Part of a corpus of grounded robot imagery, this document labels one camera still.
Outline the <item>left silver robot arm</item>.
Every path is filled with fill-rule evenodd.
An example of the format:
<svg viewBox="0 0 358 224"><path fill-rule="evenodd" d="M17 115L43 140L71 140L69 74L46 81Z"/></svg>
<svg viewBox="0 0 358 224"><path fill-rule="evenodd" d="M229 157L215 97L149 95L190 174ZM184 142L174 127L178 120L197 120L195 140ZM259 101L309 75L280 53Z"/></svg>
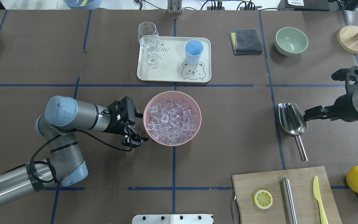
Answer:
<svg viewBox="0 0 358 224"><path fill-rule="evenodd" d="M0 175L0 207L57 182L67 187L84 180L89 172L75 136L77 132L93 139L97 138L89 131L120 135L124 149L107 146L123 152L141 146L148 138L135 130L136 118L142 119L143 114L129 97L103 107L71 97L53 96L34 124L46 143L29 162Z"/></svg>

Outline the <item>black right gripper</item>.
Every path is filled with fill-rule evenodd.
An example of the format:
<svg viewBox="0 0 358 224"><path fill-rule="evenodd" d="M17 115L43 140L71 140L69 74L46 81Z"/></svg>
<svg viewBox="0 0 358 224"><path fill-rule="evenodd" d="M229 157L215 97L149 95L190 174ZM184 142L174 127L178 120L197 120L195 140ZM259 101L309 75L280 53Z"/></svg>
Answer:
<svg viewBox="0 0 358 224"><path fill-rule="evenodd" d="M344 81L346 94L338 97L332 106L316 106L305 110L305 121L315 119L341 119L346 122L358 121L358 66L339 69L331 75L335 81Z"/></svg>

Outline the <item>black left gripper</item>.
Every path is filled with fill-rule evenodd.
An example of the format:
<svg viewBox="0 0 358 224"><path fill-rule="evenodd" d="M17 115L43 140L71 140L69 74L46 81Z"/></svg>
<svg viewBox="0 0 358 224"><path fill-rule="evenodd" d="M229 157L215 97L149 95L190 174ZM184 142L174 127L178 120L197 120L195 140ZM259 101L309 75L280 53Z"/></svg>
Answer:
<svg viewBox="0 0 358 224"><path fill-rule="evenodd" d="M124 97L120 101L116 100L107 106L107 109L111 118L104 133L122 135L122 146L130 148L137 148L149 140L147 137L141 137L135 130L135 119L142 119L143 114L136 109L132 98Z"/></svg>

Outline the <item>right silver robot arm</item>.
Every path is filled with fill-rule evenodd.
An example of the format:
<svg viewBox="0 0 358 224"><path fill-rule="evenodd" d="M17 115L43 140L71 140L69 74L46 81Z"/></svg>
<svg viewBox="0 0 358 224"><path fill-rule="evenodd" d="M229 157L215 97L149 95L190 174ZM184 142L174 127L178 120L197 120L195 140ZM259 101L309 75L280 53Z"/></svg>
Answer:
<svg viewBox="0 0 358 224"><path fill-rule="evenodd" d="M339 69L331 75L331 78L334 81L345 82L346 94L338 97L332 106L316 106L305 110L304 120L358 121L358 66Z"/></svg>

